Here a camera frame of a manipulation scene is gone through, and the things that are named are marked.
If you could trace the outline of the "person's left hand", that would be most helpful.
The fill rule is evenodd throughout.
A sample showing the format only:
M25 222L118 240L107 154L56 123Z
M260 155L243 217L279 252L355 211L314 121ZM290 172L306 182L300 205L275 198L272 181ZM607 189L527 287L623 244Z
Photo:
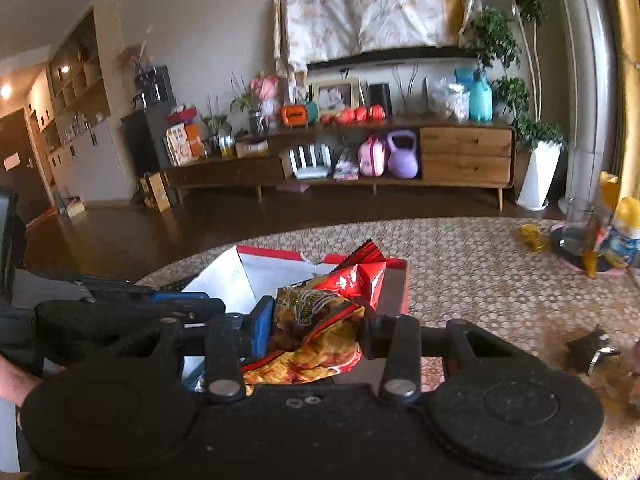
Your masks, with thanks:
M38 377L32 376L0 356L0 396L19 408L29 393L42 383Z

